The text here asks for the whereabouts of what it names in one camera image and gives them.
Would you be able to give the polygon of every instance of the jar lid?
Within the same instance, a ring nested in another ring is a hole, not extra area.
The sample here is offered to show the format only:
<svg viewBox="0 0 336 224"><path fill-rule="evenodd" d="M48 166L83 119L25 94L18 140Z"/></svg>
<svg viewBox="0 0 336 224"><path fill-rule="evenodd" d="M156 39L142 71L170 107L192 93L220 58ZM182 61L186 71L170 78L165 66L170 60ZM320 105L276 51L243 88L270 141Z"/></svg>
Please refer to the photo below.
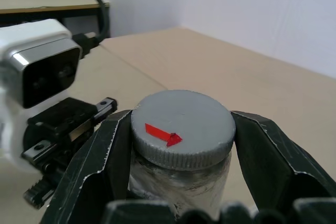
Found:
<svg viewBox="0 0 336 224"><path fill-rule="evenodd" d="M236 131L224 106L187 90L166 90L144 98L132 111L131 120L134 148L153 164L173 170L218 164L231 151ZM172 133L182 140L168 146L162 134Z"/></svg>

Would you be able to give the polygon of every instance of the red arrow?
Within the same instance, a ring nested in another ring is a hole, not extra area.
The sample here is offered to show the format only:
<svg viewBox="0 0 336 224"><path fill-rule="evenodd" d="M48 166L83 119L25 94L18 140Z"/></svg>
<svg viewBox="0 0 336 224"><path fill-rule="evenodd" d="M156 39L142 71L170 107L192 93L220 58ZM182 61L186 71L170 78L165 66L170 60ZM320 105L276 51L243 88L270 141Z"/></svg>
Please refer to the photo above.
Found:
<svg viewBox="0 0 336 224"><path fill-rule="evenodd" d="M180 138L180 136L176 133L165 132L147 123L145 123L145 128L148 134L155 136L163 141L166 141L167 147L178 144L182 141L182 138Z"/></svg>

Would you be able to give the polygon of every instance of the jar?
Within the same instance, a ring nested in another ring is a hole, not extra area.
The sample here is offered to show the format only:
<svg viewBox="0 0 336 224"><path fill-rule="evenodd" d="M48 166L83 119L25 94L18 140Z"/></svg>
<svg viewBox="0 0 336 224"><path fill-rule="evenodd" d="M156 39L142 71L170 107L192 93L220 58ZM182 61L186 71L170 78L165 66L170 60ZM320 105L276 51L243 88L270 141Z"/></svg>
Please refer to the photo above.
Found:
<svg viewBox="0 0 336 224"><path fill-rule="evenodd" d="M177 218L201 209L217 219L236 130L231 113L206 95L166 90L144 98L131 122L129 189L166 200ZM165 134L181 140L171 145Z"/></svg>

